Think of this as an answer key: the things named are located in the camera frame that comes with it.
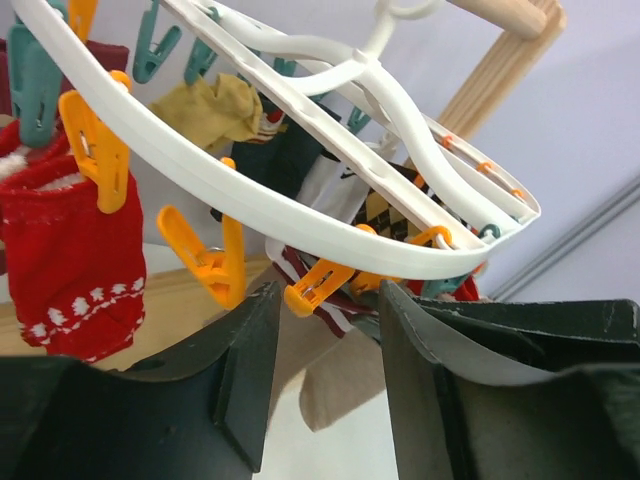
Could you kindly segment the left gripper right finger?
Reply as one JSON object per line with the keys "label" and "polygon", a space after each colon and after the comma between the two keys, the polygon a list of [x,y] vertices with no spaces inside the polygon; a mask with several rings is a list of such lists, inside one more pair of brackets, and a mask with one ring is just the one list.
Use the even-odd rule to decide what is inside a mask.
{"label": "left gripper right finger", "polygon": [[635,479],[639,362],[542,370],[424,311],[393,283],[381,348],[402,479]]}

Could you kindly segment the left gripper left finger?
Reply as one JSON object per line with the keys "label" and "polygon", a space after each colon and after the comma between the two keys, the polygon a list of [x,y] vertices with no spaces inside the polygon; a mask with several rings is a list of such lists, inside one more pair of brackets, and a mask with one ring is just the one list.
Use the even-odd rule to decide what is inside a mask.
{"label": "left gripper left finger", "polygon": [[280,287],[125,371],[1,361],[5,479],[249,479],[262,464]]}

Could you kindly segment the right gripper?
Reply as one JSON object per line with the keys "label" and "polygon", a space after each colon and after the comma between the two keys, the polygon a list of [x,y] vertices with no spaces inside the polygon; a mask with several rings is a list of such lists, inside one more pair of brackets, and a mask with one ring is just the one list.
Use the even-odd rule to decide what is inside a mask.
{"label": "right gripper", "polygon": [[416,303],[477,343],[542,370],[639,362],[639,306],[631,300]]}

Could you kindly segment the beige striped sock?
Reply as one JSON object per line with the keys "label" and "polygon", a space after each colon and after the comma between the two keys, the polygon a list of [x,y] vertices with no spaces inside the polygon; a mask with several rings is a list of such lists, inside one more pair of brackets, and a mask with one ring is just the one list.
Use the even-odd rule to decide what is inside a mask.
{"label": "beige striped sock", "polygon": [[323,318],[298,318],[282,305],[269,417],[299,374],[304,378],[298,405],[313,432],[335,424],[386,388],[382,352],[374,340],[356,328],[338,336]]}

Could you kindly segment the white oval clip hanger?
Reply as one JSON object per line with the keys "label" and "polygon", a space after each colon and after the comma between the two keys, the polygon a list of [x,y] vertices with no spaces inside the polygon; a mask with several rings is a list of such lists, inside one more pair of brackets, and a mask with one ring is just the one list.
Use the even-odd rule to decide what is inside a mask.
{"label": "white oval clip hanger", "polygon": [[502,169],[484,173],[465,142],[424,116],[379,60],[397,22],[437,3],[376,5],[362,48],[289,36],[216,1],[165,8],[281,111],[265,139],[233,147],[225,167],[114,79],[45,1],[14,11],[90,110],[142,159],[216,210],[266,237],[352,271],[441,280],[472,272],[540,216]]}

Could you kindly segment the red reindeer sock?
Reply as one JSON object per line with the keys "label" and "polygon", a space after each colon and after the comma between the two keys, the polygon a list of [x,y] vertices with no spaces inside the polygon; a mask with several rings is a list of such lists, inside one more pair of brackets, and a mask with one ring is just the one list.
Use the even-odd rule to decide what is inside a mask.
{"label": "red reindeer sock", "polygon": [[476,302],[480,299],[471,275],[441,280],[408,280],[406,286],[413,294],[423,298],[435,299],[449,295],[459,302]]}

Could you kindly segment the teal clothes peg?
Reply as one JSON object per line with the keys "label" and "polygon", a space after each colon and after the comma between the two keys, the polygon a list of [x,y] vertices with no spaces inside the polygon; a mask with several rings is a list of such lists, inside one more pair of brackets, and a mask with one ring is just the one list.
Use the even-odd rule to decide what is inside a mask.
{"label": "teal clothes peg", "polygon": [[[477,232],[477,236],[481,240],[496,240],[501,236],[501,230],[494,224],[488,224],[482,230]],[[487,265],[488,262],[484,261],[473,271],[457,277],[440,280],[425,280],[421,288],[420,296],[424,298],[435,299],[438,295],[442,294],[453,295],[456,291],[463,287],[469,279],[472,279],[477,273],[483,272],[486,269]]]}

